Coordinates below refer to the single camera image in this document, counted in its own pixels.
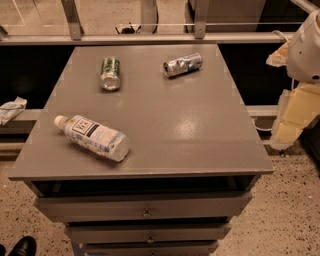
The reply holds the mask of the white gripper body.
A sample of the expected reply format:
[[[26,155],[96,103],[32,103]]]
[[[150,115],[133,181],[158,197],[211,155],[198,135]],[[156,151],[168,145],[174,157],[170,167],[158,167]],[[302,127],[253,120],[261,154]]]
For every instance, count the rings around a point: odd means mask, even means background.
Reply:
[[[320,11],[312,12],[294,33],[287,51],[287,74],[299,82],[320,83]]]

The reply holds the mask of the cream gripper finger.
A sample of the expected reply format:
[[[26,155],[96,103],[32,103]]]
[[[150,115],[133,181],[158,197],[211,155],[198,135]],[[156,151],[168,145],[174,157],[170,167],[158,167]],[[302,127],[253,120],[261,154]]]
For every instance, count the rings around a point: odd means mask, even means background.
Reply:
[[[271,131],[270,146],[285,150],[292,146],[303,130],[320,114],[320,86],[299,83],[284,90],[278,102],[277,117]]]
[[[276,51],[268,56],[266,64],[273,67],[286,66],[288,46],[288,42],[281,45]]]

